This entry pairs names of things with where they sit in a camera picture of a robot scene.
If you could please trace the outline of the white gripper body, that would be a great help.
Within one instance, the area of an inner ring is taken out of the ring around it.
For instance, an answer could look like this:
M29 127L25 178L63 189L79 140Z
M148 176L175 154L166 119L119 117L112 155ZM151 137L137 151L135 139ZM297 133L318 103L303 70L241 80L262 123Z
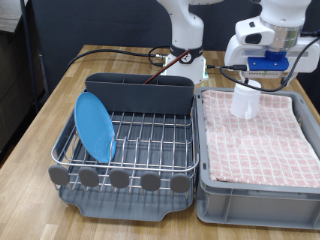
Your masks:
M319 62L320 46L311 44L311 37L300 37L290 49L271 49L269 46L242 44L233 36L227 46L224 64L226 66L245 65L242 74L246 78L280 78L283 73L293 71L290 79L298 73L313 72Z

